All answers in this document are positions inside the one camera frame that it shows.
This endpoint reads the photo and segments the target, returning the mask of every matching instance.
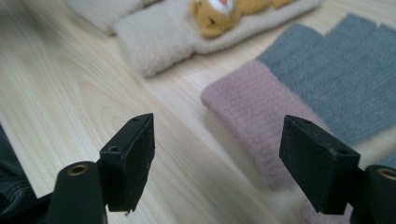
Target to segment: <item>plush toy face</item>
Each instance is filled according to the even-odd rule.
[[[241,13],[233,0],[196,0],[191,4],[201,35],[214,38],[232,29],[238,23]]]

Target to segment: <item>wooden floor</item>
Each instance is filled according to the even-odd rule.
[[[325,0],[292,22],[326,33],[347,13],[396,28],[394,0]],[[156,156],[143,197],[135,213],[108,214],[109,223],[302,223],[300,190],[268,189],[199,98],[288,24],[143,79],[115,36],[76,18],[62,0],[1,0],[0,121],[37,196],[53,190],[66,165],[96,161],[128,119],[154,113]],[[355,148],[364,167],[396,148],[396,130]]]

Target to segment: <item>orange plush toy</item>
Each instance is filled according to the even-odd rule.
[[[233,29],[243,15],[261,12],[273,6],[283,7],[294,0],[195,0],[191,13],[201,29],[201,36],[214,38]]]

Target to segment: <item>stuffed animal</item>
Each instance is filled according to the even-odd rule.
[[[231,30],[241,16],[261,12],[273,6],[283,7],[294,0],[194,0],[191,13],[201,29],[201,36],[214,38]]]

